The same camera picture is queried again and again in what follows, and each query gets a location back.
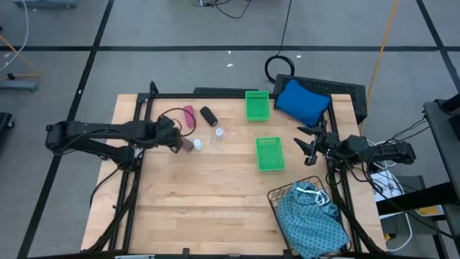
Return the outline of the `yellow label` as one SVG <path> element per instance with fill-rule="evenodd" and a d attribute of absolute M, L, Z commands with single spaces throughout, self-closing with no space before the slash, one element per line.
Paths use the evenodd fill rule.
<path fill-rule="evenodd" d="M 417 208 L 415 212 L 422 217 L 434 217 L 444 215 L 444 211 L 441 205 Z"/>

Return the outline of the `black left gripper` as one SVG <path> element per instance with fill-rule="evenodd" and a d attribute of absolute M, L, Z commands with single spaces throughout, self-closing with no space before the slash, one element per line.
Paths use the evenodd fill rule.
<path fill-rule="evenodd" d="M 157 119 L 156 131 L 158 145 L 170 147 L 173 153 L 178 153 L 184 141 L 181 129 L 182 124 L 178 120 L 160 115 Z"/>

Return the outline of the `black side frame beam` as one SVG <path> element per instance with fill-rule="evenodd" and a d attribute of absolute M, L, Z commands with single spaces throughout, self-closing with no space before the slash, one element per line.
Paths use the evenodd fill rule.
<path fill-rule="evenodd" d="M 459 202 L 460 185 L 448 182 L 409 194 L 384 198 L 377 202 L 377 210 L 379 215 L 384 215 L 434 205 L 458 204 Z"/>

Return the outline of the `grey floor bar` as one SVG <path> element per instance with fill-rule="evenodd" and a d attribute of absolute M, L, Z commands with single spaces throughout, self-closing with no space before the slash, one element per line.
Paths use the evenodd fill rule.
<path fill-rule="evenodd" d="M 14 4 L 28 9 L 73 9 L 77 0 L 12 0 Z"/>
<path fill-rule="evenodd" d="M 38 89 L 34 81 L 0 81 L 0 90 L 31 91 Z"/>

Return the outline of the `white printed paper sheet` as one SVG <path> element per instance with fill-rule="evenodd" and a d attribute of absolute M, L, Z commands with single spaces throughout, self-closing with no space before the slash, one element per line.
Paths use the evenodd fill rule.
<path fill-rule="evenodd" d="M 371 175 L 374 185 L 378 191 L 374 192 L 376 202 L 383 201 L 385 198 L 401 196 L 405 193 L 400 182 L 389 171 L 380 171 Z"/>

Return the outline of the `grey black side cart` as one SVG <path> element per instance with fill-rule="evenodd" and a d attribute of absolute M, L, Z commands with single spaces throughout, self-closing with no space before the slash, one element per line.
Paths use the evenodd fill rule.
<path fill-rule="evenodd" d="M 450 183 L 460 200 L 460 94 L 425 102 L 423 110 Z"/>

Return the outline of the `pink rectangular block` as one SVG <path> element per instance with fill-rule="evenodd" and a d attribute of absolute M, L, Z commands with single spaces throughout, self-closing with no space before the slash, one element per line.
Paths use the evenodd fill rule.
<path fill-rule="evenodd" d="M 186 121 L 187 126 L 189 128 L 195 127 L 196 118 L 195 118 L 193 107 L 191 105 L 187 105 L 187 106 L 184 106 L 183 109 L 184 109 L 185 121 Z"/>

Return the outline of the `black keyboard tray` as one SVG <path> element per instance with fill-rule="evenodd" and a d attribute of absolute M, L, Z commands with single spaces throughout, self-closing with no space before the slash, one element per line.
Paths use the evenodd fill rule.
<path fill-rule="evenodd" d="M 286 84 L 296 80 L 303 88 L 320 95 L 348 94 L 351 97 L 356 123 L 360 124 L 367 118 L 367 101 L 365 86 L 352 83 L 342 83 L 337 81 L 326 81 L 300 76 L 289 76 L 278 74 L 275 79 L 273 94 L 279 94 L 284 90 Z"/>

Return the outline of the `green plastic slotted basket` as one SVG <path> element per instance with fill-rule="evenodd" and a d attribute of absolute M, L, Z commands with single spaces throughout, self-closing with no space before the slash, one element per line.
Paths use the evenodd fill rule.
<path fill-rule="evenodd" d="M 279 137 L 261 137 L 255 140 L 257 165 L 260 171 L 285 169 L 282 142 Z"/>
<path fill-rule="evenodd" d="M 270 118 L 269 93 L 246 91 L 246 117 L 249 121 L 267 121 Z"/>

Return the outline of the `black floor object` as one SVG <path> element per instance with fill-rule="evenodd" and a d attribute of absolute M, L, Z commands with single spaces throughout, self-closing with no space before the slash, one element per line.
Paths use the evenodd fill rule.
<path fill-rule="evenodd" d="M 10 113 L 0 112 L 0 141 L 2 141 L 8 131 L 15 126 L 13 116 Z"/>

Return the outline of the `blue cushion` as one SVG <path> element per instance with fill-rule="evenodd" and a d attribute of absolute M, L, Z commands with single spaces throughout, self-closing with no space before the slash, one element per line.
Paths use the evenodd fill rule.
<path fill-rule="evenodd" d="M 315 127 L 330 103 L 330 97 L 313 93 L 298 81 L 290 80 L 278 94 L 275 108 L 308 127 Z"/>

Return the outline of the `black aluminium table frame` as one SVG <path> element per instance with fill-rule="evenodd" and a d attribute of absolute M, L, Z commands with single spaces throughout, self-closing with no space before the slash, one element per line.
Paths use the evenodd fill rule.
<path fill-rule="evenodd" d="M 139 172 L 133 207 L 109 239 L 108 250 L 126 253 L 191 255 L 282 255 L 286 244 L 267 198 L 280 186 L 310 176 L 326 177 L 326 161 L 305 166 L 294 138 L 302 138 L 298 123 L 271 111 L 265 122 L 246 117 L 243 94 L 158 94 L 152 108 L 134 94 L 116 100 L 113 123 L 134 114 L 156 119 L 161 113 L 183 119 L 183 107 L 207 106 L 216 115 L 224 137 L 203 117 L 191 139 L 202 150 L 172 153 L 166 147 L 147 150 Z M 285 169 L 260 171 L 255 140 L 279 137 Z"/>

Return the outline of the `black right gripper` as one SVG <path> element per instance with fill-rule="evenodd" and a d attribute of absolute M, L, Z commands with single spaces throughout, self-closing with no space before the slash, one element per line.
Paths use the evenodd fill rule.
<path fill-rule="evenodd" d="M 298 130 L 307 134 L 315 135 L 315 141 L 312 141 L 310 144 L 303 142 L 298 138 L 294 138 L 295 143 L 303 151 L 303 154 L 306 156 L 305 165 L 315 165 L 317 160 L 316 151 L 322 154 L 326 154 L 330 149 L 335 149 L 335 147 L 340 143 L 339 135 L 336 132 L 327 132 L 326 126 L 328 121 L 323 119 L 315 127 L 297 127 Z"/>

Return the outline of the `black bandage roll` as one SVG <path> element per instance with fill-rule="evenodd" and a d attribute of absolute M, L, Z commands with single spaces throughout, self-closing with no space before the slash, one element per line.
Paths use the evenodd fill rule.
<path fill-rule="evenodd" d="M 214 127 L 217 125 L 218 123 L 217 118 L 207 106 L 204 106 L 203 108 L 201 108 L 200 113 L 210 126 Z"/>

